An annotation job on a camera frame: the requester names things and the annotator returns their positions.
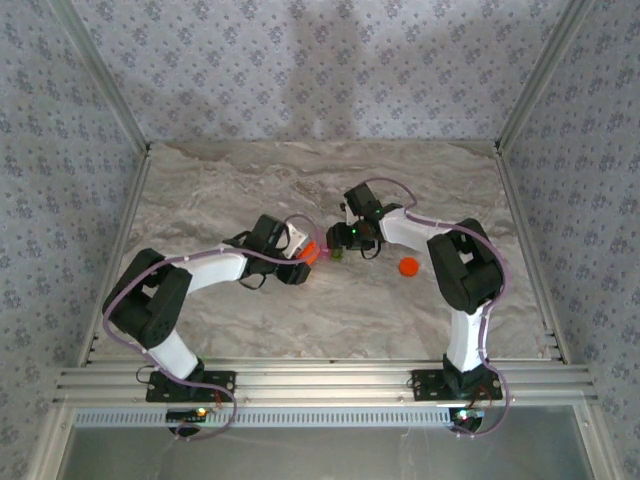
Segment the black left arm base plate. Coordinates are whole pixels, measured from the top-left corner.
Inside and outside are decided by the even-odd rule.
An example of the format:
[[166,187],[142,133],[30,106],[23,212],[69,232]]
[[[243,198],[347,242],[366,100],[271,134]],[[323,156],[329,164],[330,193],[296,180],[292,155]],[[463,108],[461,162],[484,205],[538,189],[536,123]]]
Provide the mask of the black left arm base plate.
[[[237,374],[235,371],[205,370],[190,381],[213,384],[235,392]],[[209,388],[194,388],[176,383],[160,372],[153,372],[148,380],[146,401],[149,403],[230,403],[228,394]]]

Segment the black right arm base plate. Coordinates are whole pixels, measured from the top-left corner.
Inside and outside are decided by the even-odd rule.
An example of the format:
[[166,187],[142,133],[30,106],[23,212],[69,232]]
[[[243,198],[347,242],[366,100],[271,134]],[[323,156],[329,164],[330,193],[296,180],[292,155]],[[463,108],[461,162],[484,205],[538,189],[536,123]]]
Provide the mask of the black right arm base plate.
[[416,401],[502,400],[498,376],[488,370],[456,374],[453,371],[413,370],[407,385]]

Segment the aluminium corner post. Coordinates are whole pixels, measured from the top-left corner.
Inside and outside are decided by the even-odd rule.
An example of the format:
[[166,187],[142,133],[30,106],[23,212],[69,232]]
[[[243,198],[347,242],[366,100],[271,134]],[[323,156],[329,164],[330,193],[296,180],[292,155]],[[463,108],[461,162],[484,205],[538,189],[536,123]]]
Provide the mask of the aluminium corner post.
[[495,146],[506,154],[525,126],[540,96],[567,51],[596,0],[567,0],[565,8],[552,29],[524,88],[509,114]]
[[71,0],[47,0],[47,2],[129,142],[137,151],[146,152],[148,143]]

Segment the grey metal sheet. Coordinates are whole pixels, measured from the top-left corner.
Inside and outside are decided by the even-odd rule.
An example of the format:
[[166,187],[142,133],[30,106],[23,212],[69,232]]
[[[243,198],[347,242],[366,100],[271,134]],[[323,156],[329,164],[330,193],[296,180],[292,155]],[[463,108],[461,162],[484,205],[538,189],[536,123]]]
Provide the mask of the grey metal sheet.
[[445,428],[80,427],[56,480],[596,480],[569,407],[513,408],[491,434]]

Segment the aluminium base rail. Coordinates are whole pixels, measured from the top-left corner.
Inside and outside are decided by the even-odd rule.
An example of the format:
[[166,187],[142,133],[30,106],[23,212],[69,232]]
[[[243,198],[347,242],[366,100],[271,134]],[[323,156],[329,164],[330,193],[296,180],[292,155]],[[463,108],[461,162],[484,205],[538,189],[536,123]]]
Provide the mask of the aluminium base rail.
[[[95,357],[86,367],[60,370],[50,398],[67,406],[138,406],[147,372],[132,357]],[[236,374],[235,396],[250,407],[409,406],[410,374],[435,361],[402,359],[211,359],[210,370]],[[515,406],[594,403],[588,368],[560,361],[500,361]]]

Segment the orange pill bottle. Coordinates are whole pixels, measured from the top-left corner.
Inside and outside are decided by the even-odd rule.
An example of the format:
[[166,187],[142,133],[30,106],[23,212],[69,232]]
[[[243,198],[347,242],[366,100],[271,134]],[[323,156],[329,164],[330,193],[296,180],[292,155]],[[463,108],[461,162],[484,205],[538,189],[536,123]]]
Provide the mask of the orange pill bottle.
[[310,240],[297,254],[297,260],[303,260],[304,263],[308,266],[312,266],[319,254],[321,252],[321,247],[313,240]]

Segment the aluminium side rail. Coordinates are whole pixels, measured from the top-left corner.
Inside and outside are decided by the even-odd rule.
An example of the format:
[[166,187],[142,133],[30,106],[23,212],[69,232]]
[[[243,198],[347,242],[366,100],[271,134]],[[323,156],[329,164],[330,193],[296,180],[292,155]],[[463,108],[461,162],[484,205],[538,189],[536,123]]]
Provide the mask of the aluminium side rail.
[[553,343],[549,345],[551,349],[550,355],[557,361],[561,361],[564,364],[571,364],[572,358],[569,347],[563,336],[559,316],[554,305],[550,287],[544,275],[544,270],[539,259],[539,252],[534,243],[533,233],[526,219],[524,205],[519,196],[515,178],[510,170],[509,162],[498,144],[494,146],[494,150],[497,168],[518,232],[524,262],[541,313],[542,323],[545,327],[545,336],[549,339],[553,338]]
[[109,255],[109,261],[106,267],[106,273],[103,277],[100,289],[98,291],[96,304],[91,313],[90,322],[88,324],[87,332],[84,336],[80,353],[78,354],[75,366],[85,367],[90,358],[92,345],[96,339],[96,334],[100,333],[103,328],[100,326],[102,323],[103,313],[102,306],[104,300],[107,298],[111,291],[111,288],[117,281],[117,275],[122,260],[124,247],[129,236],[131,225],[135,218],[137,205],[146,181],[148,169],[150,166],[149,154],[151,145],[148,144],[147,148],[142,152],[140,161],[138,163],[135,175],[133,177],[133,183],[129,189],[129,193],[125,202],[124,212],[122,214],[117,235],[111,248]]

